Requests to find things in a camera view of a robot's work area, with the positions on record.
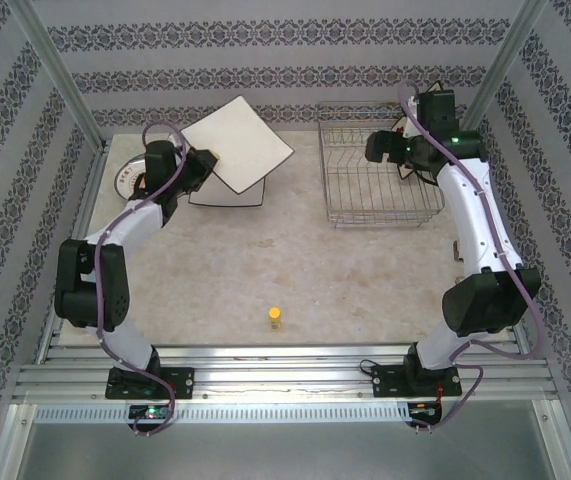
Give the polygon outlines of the aluminium mounting rails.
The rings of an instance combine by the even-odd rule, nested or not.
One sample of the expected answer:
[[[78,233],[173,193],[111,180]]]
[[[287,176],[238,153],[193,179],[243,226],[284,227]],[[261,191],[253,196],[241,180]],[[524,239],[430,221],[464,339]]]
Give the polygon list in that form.
[[[399,364],[405,344],[307,346],[164,346],[163,364],[192,367],[197,402],[285,403],[372,398],[362,373],[367,361]],[[459,359],[460,383],[473,385],[477,366],[484,377],[476,400],[557,399],[558,389],[544,360],[510,360],[478,347]],[[101,402],[111,363],[98,347],[49,349],[43,364],[21,367],[11,399],[15,403]]]

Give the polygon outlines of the circuit board green light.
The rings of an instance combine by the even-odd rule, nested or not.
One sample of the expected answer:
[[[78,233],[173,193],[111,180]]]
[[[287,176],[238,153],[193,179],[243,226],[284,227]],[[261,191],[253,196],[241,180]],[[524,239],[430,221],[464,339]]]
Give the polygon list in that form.
[[[161,421],[171,415],[170,409],[166,405],[159,404],[135,404],[129,406],[128,419]]]

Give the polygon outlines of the grey metal panel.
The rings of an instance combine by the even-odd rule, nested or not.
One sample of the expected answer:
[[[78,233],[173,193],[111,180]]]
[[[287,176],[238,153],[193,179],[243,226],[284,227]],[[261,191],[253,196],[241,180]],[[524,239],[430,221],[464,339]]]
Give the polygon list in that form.
[[[15,480],[571,480],[552,416],[529,400],[471,401],[443,426],[405,422],[20,423]]]

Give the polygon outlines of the aluminium frame post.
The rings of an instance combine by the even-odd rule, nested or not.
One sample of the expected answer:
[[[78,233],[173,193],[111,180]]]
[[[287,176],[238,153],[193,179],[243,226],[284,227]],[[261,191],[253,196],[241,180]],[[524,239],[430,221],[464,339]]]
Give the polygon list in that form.
[[[523,0],[479,90],[463,116],[461,125],[465,130],[476,129],[479,126],[483,115],[548,3],[549,0]]]
[[[5,1],[38,55],[54,86],[69,107],[92,150],[95,153],[102,152],[106,140],[47,28],[38,16],[32,0]]]

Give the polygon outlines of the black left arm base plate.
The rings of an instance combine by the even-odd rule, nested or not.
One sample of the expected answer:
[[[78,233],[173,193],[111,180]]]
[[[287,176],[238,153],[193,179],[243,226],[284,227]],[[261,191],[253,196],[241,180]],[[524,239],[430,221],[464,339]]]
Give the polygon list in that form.
[[[167,383],[178,400],[193,396],[195,370],[188,367],[162,367],[160,379]],[[105,388],[109,400],[169,400],[169,392],[156,380],[139,373],[113,367],[109,371]]]

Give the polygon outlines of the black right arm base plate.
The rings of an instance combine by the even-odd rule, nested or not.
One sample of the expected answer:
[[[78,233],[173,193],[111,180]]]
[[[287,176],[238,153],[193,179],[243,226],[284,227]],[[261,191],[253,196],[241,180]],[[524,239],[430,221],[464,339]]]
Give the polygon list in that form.
[[[458,370],[450,367],[440,370],[418,368],[411,370],[404,365],[379,365],[373,368],[373,394],[376,398],[422,398],[462,395]]]

